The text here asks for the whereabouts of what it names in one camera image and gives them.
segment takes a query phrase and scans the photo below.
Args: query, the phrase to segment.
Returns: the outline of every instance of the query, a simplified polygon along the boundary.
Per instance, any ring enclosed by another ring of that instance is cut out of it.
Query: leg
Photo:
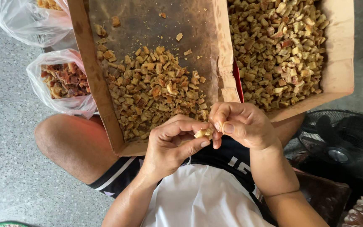
[[[46,157],[86,184],[96,181],[119,159],[99,117],[55,115],[36,127],[35,137]]]
[[[289,143],[291,138],[295,135],[299,127],[302,125],[304,118],[305,113],[302,113],[285,119],[283,121],[272,123],[277,133],[277,136],[282,143],[282,147],[285,147]]]

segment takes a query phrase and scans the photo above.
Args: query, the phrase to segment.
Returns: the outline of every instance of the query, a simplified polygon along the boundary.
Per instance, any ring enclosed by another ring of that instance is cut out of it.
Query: speckled floor
[[[355,0],[355,8],[355,92],[318,109],[363,112],[363,1]],[[34,127],[54,114],[34,95],[25,73],[40,53],[40,48],[9,38],[0,28],[0,221],[100,226],[113,200],[50,162],[34,142]]]

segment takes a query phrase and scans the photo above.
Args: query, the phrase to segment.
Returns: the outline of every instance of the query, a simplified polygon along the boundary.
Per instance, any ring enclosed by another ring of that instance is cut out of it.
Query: plastic bag
[[[72,30],[66,0],[55,1],[63,11],[40,8],[35,0],[0,0],[0,27],[25,44],[52,46]]]
[[[82,115],[89,119],[96,111],[96,104],[92,95],[78,96],[65,99],[52,99],[50,90],[41,77],[41,65],[56,65],[75,62],[85,73],[81,55],[74,49],[58,50],[40,54],[36,60],[28,65],[26,71],[32,84],[34,93],[51,109],[68,115]]]

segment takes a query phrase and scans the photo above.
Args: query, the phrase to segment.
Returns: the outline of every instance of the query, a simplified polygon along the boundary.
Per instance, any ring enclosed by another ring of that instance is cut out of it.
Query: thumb
[[[210,141],[207,137],[202,137],[198,139],[193,139],[189,142],[184,143],[183,145],[175,148],[178,153],[178,157],[181,159],[186,159],[193,154],[199,152],[203,147],[206,147],[210,144]]]
[[[248,139],[251,134],[249,125],[240,121],[226,121],[222,125],[222,133],[237,139]]]

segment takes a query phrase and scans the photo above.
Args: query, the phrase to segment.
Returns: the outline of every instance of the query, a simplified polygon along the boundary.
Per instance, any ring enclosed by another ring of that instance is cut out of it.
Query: person
[[[283,155],[303,118],[270,123],[251,103],[215,103],[209,123],[177,115],[152,130],[145,157],[115,156],[98,118],[52,116],[35,135],[44,155],[115,198],[104,227],[328,226]],[[212,142],[194,138],[211,127]]]

